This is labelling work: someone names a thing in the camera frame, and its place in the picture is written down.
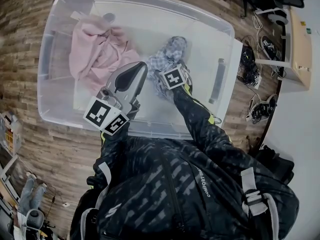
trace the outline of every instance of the sleeve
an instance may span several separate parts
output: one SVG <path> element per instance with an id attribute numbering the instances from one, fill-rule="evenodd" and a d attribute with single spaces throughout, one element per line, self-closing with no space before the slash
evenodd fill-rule
<path id="1" fill-rule="evenodd" d="M 173 89 L 174 103 L 199 150 L 242 186 L 241 172 L 253 167 L 258 190 L 272 195 L 279 214 L 279 238 L 283 239 L 296 221 L 299 200 L 294 192 L 261 163 L 233 146 L 229 136 L 214 124 L 213 115 L 194 100 L 188 90 Z"/>
<path id="2" fill-rule="evenodd" d="M 85 210 L 95 208 L 100 193 L 99 189 L 89 189 L 80 198 L 71 222 L 70 240 L 81 239 L 81 216 Z"/>
<path id="3" fill-rule="evenodd" d="M 17 226 L 13 226 L 13 237 L 14 237 L 14 240 L 23 240 L 22 231 Z"/>
<path id="4" fill-rule="evenodd" d="M 113 136 L 100 133 L 101 155 L 93 165 L 94 176 L 90 176 L 86 180 L 92 188 L 104 189 L 110 183 L 112 175 L 117 173 L 117 167 L 128 137 L 129 125 L 127 122 Z"/>

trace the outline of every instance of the backpack strap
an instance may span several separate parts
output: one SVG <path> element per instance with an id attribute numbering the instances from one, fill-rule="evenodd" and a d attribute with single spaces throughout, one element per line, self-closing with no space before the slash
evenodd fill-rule
<path id="1" fill-rule="evenodd" d="M 98 210 L 95 208 L 89 208 L 82 213 L 80 222 L 81 240 L 98 239 L 97 214 Z"/>
<path id="2" fill-rule="evenodd" d="M 249 218 L 254 238 L 278 240 L 279 217 L 273 197 L 257 189 L 253 167 L 241 172 L 241 181 L 244 192 L 242 209 Z"/>

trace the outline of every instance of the patterned black jacket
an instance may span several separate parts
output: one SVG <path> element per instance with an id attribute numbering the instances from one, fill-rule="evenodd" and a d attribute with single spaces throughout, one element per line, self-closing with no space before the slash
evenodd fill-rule
<path id="1" fill-rule="evenodd" d="M 275 200 L 279 239 L 283 239 L 299 210 L 293 191 L 234 147 L 225 131 L 214 125 L 212 115 L 182 88 L 173 92 L 193 141 L 128 136 L 128 123 L 114 136 L 102 134 L 101 157 L 93 165 L 95 175 L 87 179 L 93 189 L 82 196 L 75 211 L 71 240 L 81 235 L 83 239 L 249 240 L 241 171 L 250 167 L 257 189 Z M 91 224 L 81 229 L 81 217 L 83 223 L 87 209 L 94 207 Z"/>

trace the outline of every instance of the desk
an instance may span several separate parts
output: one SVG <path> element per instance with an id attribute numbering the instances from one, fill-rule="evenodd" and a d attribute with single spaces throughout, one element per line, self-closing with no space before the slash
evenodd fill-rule
<path id="1" fill-rule="evenodd" d="M 18 202 L 15 200 L 2 179 L 0 180 L 0 194 L 3 196 L 3 200 L 9 203 L 11 206 L 18 205 Z"/>
<path id="2" fill-rule="evenodd" d="M 291 80 L 310 88 L 312 75 L 312 44 L 311 37 L 307 34 L 305 26 L 294 9 L 285 9 L 289 23 L 285 25 L 285 60 L 256 59 L 257 64 L 266 64 L 284 67 L 285 78 L 279 80 Z"/>

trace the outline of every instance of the white wall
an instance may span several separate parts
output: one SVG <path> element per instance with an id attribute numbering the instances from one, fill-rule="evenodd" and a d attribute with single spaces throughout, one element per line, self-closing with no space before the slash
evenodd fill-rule
<path id="1" fill-rule="evenodd" d="M 283 81 L 264 143 L 295 163 L 289 186 L 300 211 L 286 240 L 314 240 L 320 233 L 320 0 L 305 0 L 296 11 L 312 31 L 311 87 L 302 91 Z"/>

